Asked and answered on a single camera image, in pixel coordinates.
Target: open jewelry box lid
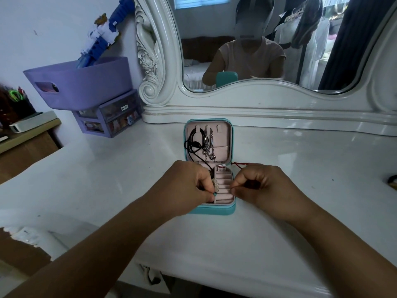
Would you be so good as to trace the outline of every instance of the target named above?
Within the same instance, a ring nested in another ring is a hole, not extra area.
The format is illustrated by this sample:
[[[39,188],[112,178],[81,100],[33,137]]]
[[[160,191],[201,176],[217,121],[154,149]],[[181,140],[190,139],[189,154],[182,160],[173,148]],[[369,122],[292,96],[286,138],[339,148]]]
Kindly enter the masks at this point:
[[[210,155],[212,150],[215,155],[215,159],[211,160],[209,155],[205,155],[203,150],[200,149],[196,152],[196,155],[189,153],[185,148],[185,158],[187,161],[194,161],[199,164],[203,164],[203,160],[214,167],[216,165],[225,164],[228,165],[233,160],[233,125],[225,118],[214,118],[214,119],[191,119],[185,124],[184,128],[184,141],[191,136],[192,141],[199,142],[204,145],[203,133],[206,130],[208,137],[212,130],[213,137],[213,149],[210,148]]]

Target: white carved mirror frame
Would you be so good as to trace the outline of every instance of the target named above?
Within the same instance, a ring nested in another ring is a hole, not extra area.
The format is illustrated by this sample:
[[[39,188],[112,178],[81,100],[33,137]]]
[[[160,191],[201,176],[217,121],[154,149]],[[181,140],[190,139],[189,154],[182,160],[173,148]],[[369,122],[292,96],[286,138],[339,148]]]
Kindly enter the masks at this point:
[[[390,9],[362,61],[359,83],[325,95],[295,84],[256,79],[195,93],[183,84],[180,39],[167,0],[135,0],[143,120],[185,123],[227,118],[233,125],[360,131],[397,136],[397,12]]]

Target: black cord necklace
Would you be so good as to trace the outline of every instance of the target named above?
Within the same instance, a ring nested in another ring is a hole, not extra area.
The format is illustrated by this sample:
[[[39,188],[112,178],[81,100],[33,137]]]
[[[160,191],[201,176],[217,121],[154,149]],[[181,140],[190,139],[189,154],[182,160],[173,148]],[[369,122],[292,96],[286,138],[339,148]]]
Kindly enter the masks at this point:
[[[190,159],[194,162],[192,156],[190,155],[191,153],[193,155],[195,155],[197,158],[199,158],[202,162],[204,162],[205,164],[207,164],[207,166],[210,168],[210,172],[211,172],[211,177],[212,177],[212,167],[207,163],[207,161],[203,160],[201,157],[199,157],[196,152],[198,152],[201,149],[205,148],[205,141],[204,141],[204,130],[200,129],[200,133],[202,135],[202,142],[197,142],[197,141],[193,141],[193,136],[196,134],[196,129],[193,129],[189,135],[189,137],[187,138],[187,140],[185,141],[185,149],[187,150],[187,153],[190,157]]]

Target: mirror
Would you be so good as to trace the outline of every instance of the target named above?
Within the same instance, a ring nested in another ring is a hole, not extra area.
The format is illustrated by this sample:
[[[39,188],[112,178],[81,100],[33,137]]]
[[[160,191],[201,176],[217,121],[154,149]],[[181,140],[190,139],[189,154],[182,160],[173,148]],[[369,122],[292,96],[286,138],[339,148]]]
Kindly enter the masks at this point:
[[[189,90],[266,78],[335,94],[358,82],[395,0],[168,1]]]

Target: reflected jewelry box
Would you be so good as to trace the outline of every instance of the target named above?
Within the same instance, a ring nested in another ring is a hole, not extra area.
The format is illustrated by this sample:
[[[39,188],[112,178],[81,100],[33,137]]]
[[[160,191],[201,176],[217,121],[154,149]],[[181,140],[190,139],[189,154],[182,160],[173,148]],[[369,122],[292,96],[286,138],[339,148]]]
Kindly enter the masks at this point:
[[[230,192],[233,173],[233,125],[227,119],[191,119],[185,124],[185,158],[210,170],[216,191],[214,203],[205,203],[190,213],[231,215],[236,197]]]

